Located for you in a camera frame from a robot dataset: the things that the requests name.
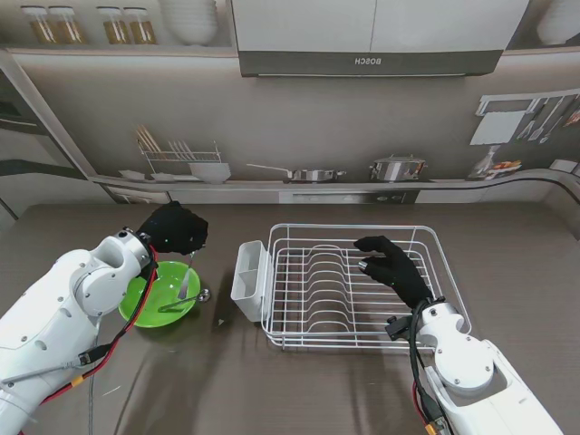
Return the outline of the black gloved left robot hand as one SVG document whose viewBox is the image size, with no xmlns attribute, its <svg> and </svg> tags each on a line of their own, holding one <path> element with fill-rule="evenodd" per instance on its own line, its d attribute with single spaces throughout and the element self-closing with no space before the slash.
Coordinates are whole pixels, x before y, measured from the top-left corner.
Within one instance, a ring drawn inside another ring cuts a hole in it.
<svg viewBox="0 0 580 435">
<path fill-rule="evenodd" d="M 208 222 L 171 201 L 157 208 L 136 231 L 158 253 L 187 255 L 203 248 L 208 238 Z"/>
</svg>

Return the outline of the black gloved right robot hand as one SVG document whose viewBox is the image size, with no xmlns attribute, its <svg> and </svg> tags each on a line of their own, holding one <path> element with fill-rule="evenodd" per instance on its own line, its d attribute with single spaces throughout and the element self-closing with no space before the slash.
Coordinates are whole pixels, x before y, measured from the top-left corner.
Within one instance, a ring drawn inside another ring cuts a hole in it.
<svg viewBox="0 0 580 435">
<path fill-rule="evenodd" d="M 387 285 L 410 308 L 432 299 L 430 289 L 407 254 L 384 236 L 363 237 L 353 245 L 363 253 L 379 253 L 362 260 L 359 268 L 371 279 Z"/>
</svg>

